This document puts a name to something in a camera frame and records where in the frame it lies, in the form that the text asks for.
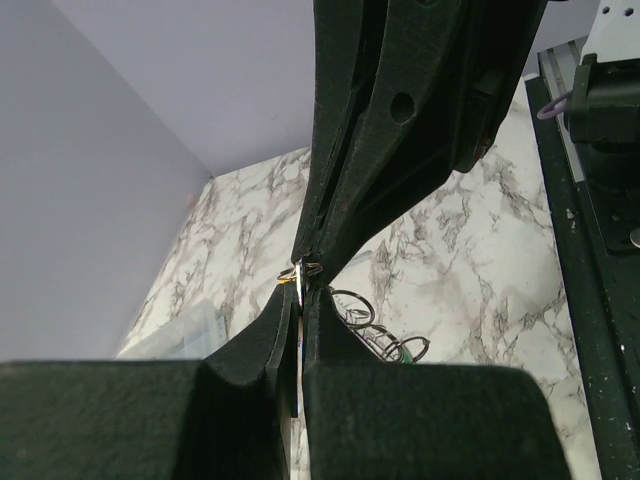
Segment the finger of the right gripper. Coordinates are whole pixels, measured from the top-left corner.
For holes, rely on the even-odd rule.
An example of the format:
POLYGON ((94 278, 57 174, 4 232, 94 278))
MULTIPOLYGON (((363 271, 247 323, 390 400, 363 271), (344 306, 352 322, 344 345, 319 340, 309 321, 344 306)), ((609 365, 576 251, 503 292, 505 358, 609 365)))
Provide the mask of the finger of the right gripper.
POLYGON ((309 180, 291 260, 321 262, 319 243, 355 124, 369 103, 386 1, 316 1, 315 101, 309 180))
POLYGON ((492 146, 543 16, 539 1, 386 1, 369 103, 319 243, 330 283, 374 235, 492 146))

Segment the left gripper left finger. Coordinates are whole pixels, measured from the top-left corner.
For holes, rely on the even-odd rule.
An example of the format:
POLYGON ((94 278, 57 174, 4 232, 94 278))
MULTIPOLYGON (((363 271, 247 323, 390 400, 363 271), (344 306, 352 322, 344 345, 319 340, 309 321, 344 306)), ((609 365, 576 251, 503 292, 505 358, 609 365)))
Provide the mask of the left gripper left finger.
POLYGON ((204 359, 1 367, 5 479, 286 479, 292 287, 204 359))

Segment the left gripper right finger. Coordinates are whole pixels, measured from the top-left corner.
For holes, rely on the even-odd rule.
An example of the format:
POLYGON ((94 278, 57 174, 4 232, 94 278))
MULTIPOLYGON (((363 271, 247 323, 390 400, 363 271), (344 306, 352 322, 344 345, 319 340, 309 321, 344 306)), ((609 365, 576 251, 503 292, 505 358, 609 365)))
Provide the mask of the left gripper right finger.
POLYGON ((302 385, 315 479, 567 479, 547 401, 525 371, 377 359, 329 290, 305 301, 302 385))

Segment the small split keyring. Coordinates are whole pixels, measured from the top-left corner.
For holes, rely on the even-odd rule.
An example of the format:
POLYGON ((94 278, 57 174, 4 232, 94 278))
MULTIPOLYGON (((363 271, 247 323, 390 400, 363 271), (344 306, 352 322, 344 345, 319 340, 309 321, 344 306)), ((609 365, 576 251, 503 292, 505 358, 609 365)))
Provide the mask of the small split keyring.
POLYGON ((310 262, 304 259, 297 261, 292 267, 282 270, 276 277, 280 284, 295 283, 300 277, 305 281, 309 276, 321 273, 323 267, 320 263, 310 262))

